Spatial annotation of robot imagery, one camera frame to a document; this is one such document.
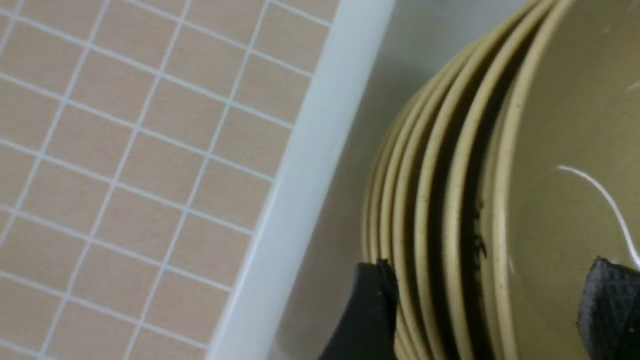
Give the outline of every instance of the plate stack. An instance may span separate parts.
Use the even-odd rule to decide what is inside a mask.
[[[640,268],[639,215],[640,0],[529,1],[380,147],[363,250],[396,273],[398,359],[588,360],[585,276]]]

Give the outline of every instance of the beige plate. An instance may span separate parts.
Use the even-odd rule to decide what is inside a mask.
[[[365,237],[368,238],[371,261],[376,261],[379,258],[390,258],[390,256],[385,255],[388,250],[382,249],[390,249],[391,245],[388,240],[383,239],[380,234],[380,218],[387,213],[381,209],[381,198],[383,188],[385,186],[385,178],[387,176],[387,172],[392,171],[391,169],[395,167],[395,165],[390,163],[390,158],[401,130],[405,127],[409,115],[414,111],[413,109],[419,109],[424,102],[426,102],[426,99],[429,98],[434,82],[437,82],[436,78],[423,86],[400,111],[394,121],[394,124],[389,129],[389,134],[385,140],[386,142],[383,143],[381,147],[380,158],[376,161],[375,173],[372,178],[371,200],[369,201],[368,206],[369,216],[365,219],[365,223],[368,227],[368,229],[365,230]],[[403,330],[400,329],[399,324],[402,322],[400,317],[401,314],[398,312],[395,340],[397,357],[400,360],[417,359],[415,350],[413,350],[413,345],[408,338],[406,328]]]
[[[444,73],[449,72],[449,68],[452,65],[445,67]],[[387,172],[383,180],[383,188],[381,189],[380,200],[380,254],[384,259],[388,259],[391,265],[394,267],[394,271],[397,275],[397,267],[404,266],[404,263],[396,263],[394,260],[394,244],[391,233],[392,223],[392,206],[394,200],[394,194],[396,189],[396,181],[399,173],[399,166],[402,160],[402,155],[407,144],[410,133],[415,128],[416,122],[420,122],[419,116],[424,112],[423,109],[428,107],[432,102],[433,96],[436,94],[434,90],[440,87],[442,82],[443,72],[438,73],[418,95],[416,105],[411,108],[409,114],[406,116],[406,120],[396,138],[390,159],[388,162]],[[404,279],[398,278],[398,288],[401,295],[401,301],[398,308],[397,318],[397,331],[396,338],[399,338],[402,342],[410,344],[410,348],[405,349],[405,354],[411,359],[431,359],[431,349],[427,344],[424,335],[422,334],[419,325],[417,324],[417,317],[415,311],[410,309],[407,304],[406,294],[408,293],[408,283]]]
[[[403,313],[404,323],[407,325],[413,343],[417,348],[424,349],[424,354],[420,354],[420,356],[428,355],[426,359],[431,359],[434,353],[421,323],[422,316],[418,308],[415,274],[413,269],[408,268],[408,259],[413,258],[413,236],[405,234],[404,231],[398,231],[398,227],[400,226],[404,230],[405,218],[413,215],[413,204],[408,200],[415,198],[419,159],[422,158],[421,154],[426,145],[421,139],[425,139],[425,134],[429,133],[433,123],[432,115],[437,110],[435,106],[441,103],[444,92],[468,58],[472,48],[472,45],[468,46],[436,75],[434,86],[431,87],[432,92],[426,104],[416,108],[416,111],[408,117],[406,126],[401,131],[392,153],[391,163],[395,165],[394,171],[387,173],[388,181],[385,181],[385,191],[382,198],[383,209],[388,211],[386,214],[389,216],[381,218],[381,236],[383,238],[388,236],[392,242],[391,255],[398,280],[400,311]],[[413,187],[413,197],[408,196],[408,193],[411,192],[410,187]]]
[[[492,216],[508,359],[589,359],[575,323],[592,261],[640,268],[639,40],[638,1],[564,0],[518,76]]]
[[[501,44],[530,8],[531,5],[525,6],[507,21],[499,24],[483,39],[465,64],[460,75],[456,78],[435,119],[420,168],[416,211],[416,233],[426,234],[430,259],[435,259],[434,256],[442,256],[442,252],[438,251],[438,245],[445,250],[447,246],[446,243],[442,242],[441,220],[444,191],[451,156],[459,131],[467,115],[467,110]],[[429,266],[429,270],[433,271],[433,265]],[[462,360],[474,359],[474,349],[468,332],[469,325],[467,323],[467,314],[465,313],[461,284],[458,281],[459,276],[456,274],[451,275],[452,272],[457,274],[460,272],[460,264],[448,263],[445,259],[444,268],[441,268],[440,271],[444,271],[445,274],[447,309],[449,310],[449,316],[451,316],[458,354]],[[430,275],[431,279],[434,279],[434,275],[438,276],[438,273]],[[432,301],[436,301],[436,298],[442,298],[441,291],[438,291],[440,289],[436,284],[437,282],[432,282]],[[440,321],[439,326],[442,326],[445,322],[446,320]],[[484,336],[484,334],[480,333],[474,339],[478,339],[481,336]]]
[[[513,30],[493,60],[464,120],[451,161],[445,193],[443,234],[444,242],[450,245],[445,245],[445,250],[448,251],[446,261],[452,264],[469,263],[470,251],[465,255],[462,251],[463,249],[474,250],[474,263],[479,265],[476,268],[476,279],[482,281],[482,292],[478,294],[477,290],[472,288],[472,293],[465,293],[465,296],[478,298],[481,301],[479,310],[484,312],[482,318],[485,324],[483,325],[489,333],[493,356],[498,360],[504,359],[504,355],[495,314],[493,277],[486,275],[492,273],[490,266],[493,258],[490,255],[492,247],[490,238],[474,236],[476,197],[479,192],[480,171],[485,150],[489,138],[492,137],[493,125],[502,107],[506,90],[522,63],[535,31],[552,5],[552,0],[538,3]],[[462,287],[461,272],[452,271],[447,273],[447,276],[449,275],[452,277],[457,275],[456,281]]]
[[[388,174],[387,176],[388,181],[385,181],[385,191],[383,193],[383,209],[385,209],[386,215],[381,219],[382,220],[381,233],[382,233],[382,236],[385,236],[386,238],[388,238],[389,241],[391,241],[393,236],[392,224],[394,220],[392,219],[392,217],[394,216],[394,214],[392,212],[394,210],[393,206],[394,206],[394,195],[396,194],[396,180],[399,174],[399,167],[403,160],[405,147],[410,142],[409,137],[416,137],[416,136],[421,137],[421,135],[425,135],[425,133],[428,134],[431,124],[433,123],[434,116],[437,113],[437,110],[439,109],[440,104],[442,103],[442,99],[444,98],[446,91],[449,89],[449,87],[451,86],[451,83],[454,81],[455,77],[458,75],[458,72],[460,71],[460,69],[466,62],[467,58],[471,54],[474,46],[475,44],[471,44],[467,46],[458,55],[456,55],[436,75],[435,89],[433,89],[433,93],[429,97],[427,103],[420,109],[420,111],[412,115],[414,126],[407,129],[407,131],[403,134],[402,141],[398,141],[398,145],[396,147],[397,151],[394,153],[394,163],[396,164],[396,171],[393,174]],[[394,244],[394,248],[402,249],[403,254],[404,254],[404,251],[406,250],[411,251],[411,248],[407,249],[407,246],[400,246],[398,242]],[[418,295],[419,295],[419,302],[420,302],[420,309],[418,310],[415,307],[413,307],[413,304],[411,302],[408,302],[406,300],[407,294],[410,293],[408,288],[409,284],[406,276],[408,273],[408,270],[406,269],[407,263],[405,261],[400,261],[396,263],[395,259],[393,262],[397,265],[398,264],[400,265],[394,270],[396,271],[396,274],[400,273],[399,278],[402,278],[402,280],[399,280],[399,288],[401,288],[400,291],[402,294],[401,306],[399,311],[404,311],[403,307],[407,309],[409,308],[411,309],[409,311],[412,315],[411,316],[412,319],[410,321],[413,322],[413,326],[416,326],[417,323],[420,321],[420,319],[426,320],[426,324],[425,324],[426,333],[428,335],[428,341],[426,343],[429,346],[429,349],[428,349],[429,353],[431,353],[433,350],[435,350],[433,348],[434,344],[435,346],[437,346],[438,343],[440,342],[440,337],[438,333],[438,327],[434,325],[435,323],[428,322],[428,321],[433,321],[433,309],[431,308],[431,303],[427,298],[427,294],[425,292],[426,288],[420,287],[422,285],[425,285],[424,283],[421,282],[421,279],[420,279],[422,277],[421,276],[422,274],[418,275],[418,282],[417,282],[417,286],[419,288]],[[418,329],[417,332],[414,332],[414,336],[424,336],[424,335]]]
[[[380,215],[380,197],[387,165],[391,157],[391,151],[400,133],[400,129],[406,120],[406,116],[415,106],[416,100],[422,93],[419,90],[400,110],[396,118],[392,121],[385,134],[378,152],[375,156],[371,176],[365,189],[364,203],[362,205],[362,255],[365,261],[375,262],[380,256],[380,245],[378,244],[378,219]]]
[[[504,126],[504,121],[507,117],[507,104],[511,98],[511,94],[513,93],[513,85],[514,81],[511,82],[511,86],[507,94],[504,97],[504,102],[502,103],[502,108],[500,109],[500,113],[498,114],[495,125],[493,126],[493,131],[491,133],[491,138],[489,141],[489,146],[485,152],[484,163],[482,164],[482,170],[480,175],[480,194],[476,199],[476,209],[478,209],[479,213],[479,229],[475,229],[479,232],[478,239],[482,241],[482,244],[485,246],[485,254],[486,257],[480,257],[481,265],[480,269],[482,272],[481,276],[481,288],[483,291],[484,298],[484,313],[487,322],[487,328],[489,331],[489,339],[492,344],[492,349],[495,353],[496,360],[504,359],[504,351],[502,347],[502,339],[500,337],[500,325],[498,322],[498,309],[497,304],[495,302],[495,290],[494,290],[494,281],[493,281],[493,238],[491,235],[491,198],[493,196],[493,182],[494,182],[494,173],[495,173],[495,158],[498,154],[498,143],[500,141],[500,136],[502,134],[502,127]]]

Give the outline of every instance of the white scratch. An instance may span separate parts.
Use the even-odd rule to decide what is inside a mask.
[[[640,89],[640,81],[637,81],[633,84],[631,84],[630,87],[627,88],[627,94],[629,94],[630,92],[634,91],[634,90],[638,90]]]
[[[633,9],[635,9],[638,4],[640,4],[640,0],[632,0],[631,3],[629,4],[629,7],[625,10],[625,12],[631,12]]]
[[[587,173],[585,173],[585,172],[583,172],[581,170],[578,170],[576,168],[567,167],[567,166],[564,166],[564,165],[558,165],[558,169],[569,171],[569,172],[573,172],[574,174],[580,176],[581,178],[589,181],[593,186],[596,187],[596,189],[598,189],[598,191],[602,194],[602,196],[604,196],[605,199],[607,199],[607,202],[609,203],[609,206],[613,209],[613,212],[616,214],[616,218],[618,219],[618,223],[620,224],[620,227],[622,228],[622,233],[624,234],[625,240],[627,241],[627,248],[629,249],[629,252],[631,253],[631,257],[633,258],[634,262],[636,263],[636,267],[640,268],[640,256],[637,253],[637,250],[636,250],[636,247],[634,245],[633,239],[631,238],[631,234],[629,233],[629,229],[627,227],[627,223],[625,222],[625,218],[622,216],[622,212],[618,208],[618,205],[616,204],[616,201],[611,197],[611,195],[609,195],[609,193],[604,188],[604,186],[602,186],[596,179],[592,178],[589,174],[587,174]]]
[[[511,256],[509,257],[509,270],[511,271],[512,274],[516,273],[516,268],[513,265],[513,259],[511,259]]]

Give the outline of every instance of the beige bowl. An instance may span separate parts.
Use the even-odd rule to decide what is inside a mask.
[[[508,35],[532,7],[533,4],[527,4],[508,20],[499,24],[474,49],[469,61],[466,62],[455,82],[451,85],[442,107],[438,111],[433,128],[428,134],[428,142],[420,168],[415,233],[417,238],[426,238],[428,244],[426,248],[416,248],[415,251],[417,259],[420,258],[420,250],[425,252],[426,254],[423,255],[423,258],[432,262],[432,264],[428,265],[430,274],[428,274],[427,278],[429,281],[422,282],[419,278],[418,281],[419,285],[421,283],[429,285],[431,301],[436,306],[438,304],[437,301],[442,303],[443,298],[446,298],[447,306],[444,311],[435,314],[435,316],[439,317],[435,320],[440,330],[449,332],[447,329],[449,322],[449,319],[447,319],[448,310],[455,346],[462,360],[475,359],[476,355],[480,357],[487,355],[488,342],[483,340],[483,331],[475,334],[473,339],[469,336],[468,321],[473,322],[474,315],[477,315],[478,311],[472,314],[471,317],[467,316],[462,294],[460,261],[450,262],[450,258],[447,258],[444,260],[444,268],[439,266],[439,262],[442,259],[440,249],[444,249],[445,253],[448,254],[450,252],[447,250],[451,247],[456,247],[456,244],[459,243],[457,238],[455,244],[443,241],[442,211],[446,180],[460,129],[464,124],[478,86]]]
[[[380,227],[380,256],[388,259],[394,268],[398,280],[399,305],[398,317],[396,323],[397,338],[407,344],[405,354],[409,359],[430,359],[431,347],[426,341],[424,329],[419,324],[420,315],[418,309],[413,305],[414,301],[411,296],[410,283],[405,271],[406,263],[404,259],[405,247],[399,245],[398,239],[394,239],[391,226],[394,222],[394,196],[397,192],[398,179],[404,174],[401,173],[400,166],[403,157],[408,153],[417,151],[416,148],[407,149],[407,144],[411,134],[416,131],[425,131],[425,127],[430,127],[430,121],[423,114],[425,109],[430,109],[434,98],[440,97],[442,93],[443,83],[448,82],[449,73],[455,71],[458,63],[464,60],[462,56],[457,56],[450,61],[417,95],[418,99],[415,106],[411,108],[403,126],[394,142],[390,159],[388,162],[387,172],[383,180],[383,188],[380,194],[380,217],[378,225]]]
[[[495,281],[508,359],[589,357],[596,256],[640,268],[640,3],[561,1],[517,79],[497,156]]]
[[[472,304],[477,302],[475,310],[481,313],[481,329],[488,332],[490,350],[496,360],[504,359],[504,355],[493,296],[492,246],[486,230],[484,234],[478,234],[476,230],[478,215],[481,219],[489,218],[487,214],[482,216],[481,213],[483,198],[488,199],[489,194],[481,194],[480,173],[489,139],[492,138],[496,143],[497,137],[493,134],[499,131],[493,131],[494,124],[497,127],[497,118],[507,89],[522,64],[538,26],[553,4],[553,0],[547,0],[535,6],[530,4],[532,8],[525,8],[531,12],[513,30],[493,59],[464,120],[447,180],[443,232],[447,262],[468,265],[462,265],[462,271],[454,268],[447,273],[450,280],[448,289],[452,289],[454,299],[458,300],[456,306],[462,306],[459,298],[461,292],[464,292],[464,297],[471,298],[469,301]],[[491,181],[492,179],[484,180],[484,191],[488,192],[492,188]],[[480,199],[480,206],[476,204],[477,199]],[[471,280],[470,286],[461,291],[465,269],[473,270],[475,277],[468,279]],[[475,282],[480,282],[481,285],[476,286]]]
[[[394,214],[393,236],[398,244],[397,247],[404,249],[405,252],[413,252],[412,258],[415,263],[415,270],[411,271],[406,268],[406,266],[411,265],[406,261],[407,256],[399,254],[399,256],[404,257],[404,261],[401,262],[403,265],[400,266],[399,269],[396,269],[396,273],[400,270],[401,277],[404,276],[404,272],[411,272],[415,274],[415,287],[419,302],[418,314],[421,316],[419,320],[422,320],[422,326],[425,329],[429,347],[431,348],[431,353],[435,359],[445,358],[443,357],[446,356],[444,348],[447,344],[452,345],[452,335],[449,336],[446,329],[439,326],[435,320],[436,314],[440,314],[441,310],[446,311],[446,309],[440,309],[440,311],[437,311],[433,303],[431,286],[429,285],[429,270],[427,262],[428,244],[426,234],[418,232],[415,232],[414,234],[404,234],[399,232],[399,230],[404,229],[401,222],[406,221],[406,217],[410,217],[413,214],[414,206],[417,206],[417,203],[419,203],[419,200],[416,199],[415,195],[409,196],[408,187],[411,186],[413,189],[412,194],[415,194],[415,181],[417,178],[416,172],[420,170],[420,163],[422,156],[424,155],[424,147],[426,146],[424,141],[428,138],[428,135],[431,132],[431,127],[433,126],[435,117],[438,114],[440,105],[442,104],[447,91],[450,89],[451,84],[460,73],[460,70],[467,62],[469,56],[472,54],[478,43],[479,42],[475,42],[466,46],[466,48],[458,53],[449,62],[449,64],[447,64],[447,66],[438,73],[437,76],[440,78],[438,80],[438,84],[434,89],[431,98],[420,112],[413,131],[408,134],[410,137],[408,136],[407,140],[411,151],[409,151],[408,156],[402,159],[404,166],[399,179],[399,188],[397,188],[398,196],[401,196],[406,200],[415,199],[416,203],[407,205],[406,201],[398,200],[394,206],[394,211],[396,213]]]

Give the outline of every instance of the beige tile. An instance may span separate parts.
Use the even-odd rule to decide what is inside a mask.
[[[160,80],[143,126],[206,151],[223,109],[217,100]]]
[[[108,188],[107,183],[43,161],[23,208],[88,233]]]
[[[172,13],[180,16],[182,13],[182,7],[184,7],[184,0],[142,0],[141,3],[146,3],[158,10]]]
[[[236,101],[293,123],[308,85],[308,77],[252,56],[240,81]]]
[[[185,203],[203,157],[194,152],[138,134],[120,180],[165,199]]]
[[[191,28],[182,28],[166,72],[228,96],[244,50]]]
[[[64,360],[121,359],[133,329],[133,324],[68,302],[47,353]]]
[[[131,129],[73,106],[65,108],[47,153],[104,176],[113,177]]]
[[[313,72],[328,33],[326,26],[271,4],[264,16],[255,48]]]
[[[91,52],[87,57],[73,100],[135,122],[154,76],[118,60]]]
[[[17,217],[0,248],[0,268],[65,291],[83,248],[82,239]]]
[[[74,295],[139,317],[158,267],[94,245],[80,268]]]
[[[131,352],[131,360],[202,360],[205,350],[142,329]]]
[[[193,208],[253,229],[270,186],[269,181],[211,160]]]
[[[104,0],[26,0],[21,15],[86,39]]]
[[[58,105],[54,99],[0,79],[0,134],[39,150]]]
[[[35,360],[36,358],[14,351],[10,348],[0,347],[0,359],[2,360]]]
[[[249,43],[264,0],[193,0],[187,20]]]
[[[283,3],[287,3],[299,10],[327,21],[333,20],[339,1],[340,0],[282,0]]]
[[[15,5],[18,3],[18,0],[0,0],[0,8],[13,10],[15,9]]]
[[[267,175],[275,175],[291,131],[284,126],[231,108],[214,152]]]
[[[7,25],[9,25],[9,17],[0,15],[0,37],[4,36],[4,31]]]
[[[18,22],[0,56],[0,71],[62,94],[81,53],[78,45]]]
[[[0,209],[0,233],[4,231],[6,223],[9,221],[11,214],[8,211]]]
[[[31,155],[0,145],[0,204],[15,205],[34,160]]]
[[[226,291],[166,271],[149,307],[147,322],[208,343],[226,301]]]
[[[176,25],[173,20],[125,0],[114,0],[104,14],[95,43],[133,60],[160,67]]]
[[[115,189],[98,238],[162,261],[182,211],[123,189]]]
[[[169,263],[233,286],[250,239],[247,234],[189,215]]]
[[[0,277],[0,338],[40,350],[60,299]]]

